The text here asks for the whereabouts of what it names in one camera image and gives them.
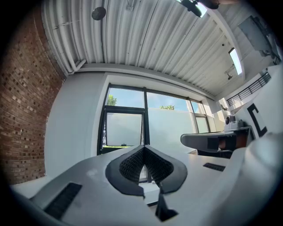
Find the sky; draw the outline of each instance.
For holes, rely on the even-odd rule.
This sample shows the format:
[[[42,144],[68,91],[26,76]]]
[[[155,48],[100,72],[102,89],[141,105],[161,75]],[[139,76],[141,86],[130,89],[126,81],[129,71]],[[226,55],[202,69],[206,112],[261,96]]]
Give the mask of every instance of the sky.
[[[109,95],[117,98],[116,106],[144,108],[144,93],[141,91],[111,88]],[[147,93],[147,103],[149,108],[174,105],[175,110],[188,111],[186,100],[161,94]],[[197,103],[192,102],[192,105],[194,111],[197,112]]]

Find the fluorescent light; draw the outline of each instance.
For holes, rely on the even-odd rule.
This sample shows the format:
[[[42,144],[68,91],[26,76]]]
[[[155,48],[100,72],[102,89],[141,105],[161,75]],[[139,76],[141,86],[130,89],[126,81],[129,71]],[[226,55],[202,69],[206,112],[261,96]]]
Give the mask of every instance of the fluorescent light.
[[[236,71],[237,71],[237,74],[241,74],[243,71],[242,71],[242,67],[241,67],[241,63],[240,63],[240,59],[238,57],[238,54],[237,54],[237,51],[235,50],[235,48],[232,48],[230,51],[229,51],[229,54],[234,62],[234,65],[235,65],[235,68],[236,68]]]
[[[200,17],[203,17],[207,12],[207,8],[205,8],[205,6],[199,2],[195,6],[202,12],[202,15]]]

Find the black window frame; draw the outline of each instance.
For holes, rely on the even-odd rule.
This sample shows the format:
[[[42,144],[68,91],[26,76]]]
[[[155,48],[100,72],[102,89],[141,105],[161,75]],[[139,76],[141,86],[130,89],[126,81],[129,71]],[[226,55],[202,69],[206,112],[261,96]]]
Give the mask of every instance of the black window frame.
[[[144,93],[144,108],[107,105],[110,88],[142,91]],[[107,127],[107,113],[141,114],[142,115],[143,130],[144,130],[143,131],[144,132],[144,134],[143,134],[144,145],[150,144],[149,115],[148,115],[148,103],[147,103],[147,93],[148,92],[183,99],[183,100],[189,101],[190,104],[191,104],[192,101],[202,104],[202,102],[194,100],[194,99],[190,99],[189,97],[184,97],[184,96],[171,94],[171,93],[168,93],[168,92],[163,92],[163,91],[158,91],[158,90],[147,89],[146,87],[132,87],[132,86],[124,86],[124,85],[114,85],[114,84],[109,83],[109,85],[107,87],[106,95],[104,97],[103,107],[102,107],[102,111],[101,111],[101,115],[100,115],[99,128],[98,128],[98,139],[97,139],[97,155],[106,154],[106,153],[121,149],[120,147],[117,147],[117,148],[103,147],[103,130],[104,130],[104,126]],[[193,120],[194,120],[194,124],[195,124],[196,133],[199,133],[198,124],[197,124],[197,121],[196,121],[197,117],[205,117],[205,119],[207,121],[207,127],[208,127],[208,130],[210,132],[210,127],[209,127],[209,124],[208,124],[206,113],[205,114],[195,113],[194,109],[192,107],[192,104],[191,104],[191,108],[192,108],[192,111],[193,111],[192,113],[193,113]],[[140,180],[140,183],[142,183],[142,182],[150,183],[152,181],[151,174],[149,173],[148,170],[146,170],[146,176],[147,176],[147,178]]]

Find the brick wall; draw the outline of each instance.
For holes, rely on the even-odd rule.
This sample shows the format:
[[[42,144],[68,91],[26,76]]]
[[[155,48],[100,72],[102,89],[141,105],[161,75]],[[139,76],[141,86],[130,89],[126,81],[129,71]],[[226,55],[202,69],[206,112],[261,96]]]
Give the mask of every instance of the brick wall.
[[[45,173],[46,121],[65,78],[36,7],[18,27],[0,67],[0,158],[10,184]]]

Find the tree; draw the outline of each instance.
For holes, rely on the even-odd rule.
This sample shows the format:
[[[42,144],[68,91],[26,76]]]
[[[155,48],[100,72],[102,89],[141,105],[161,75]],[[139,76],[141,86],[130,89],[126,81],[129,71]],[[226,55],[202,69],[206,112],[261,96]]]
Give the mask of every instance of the tree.
[[[115,106],[117,102],[117,98],[114,98],[113,95],[108,96],[107,105]]]
[[[175,109],[175,105],[160,106],[159,108],[161,108],[161,109],[168,109],[168,110],[174,110]]]

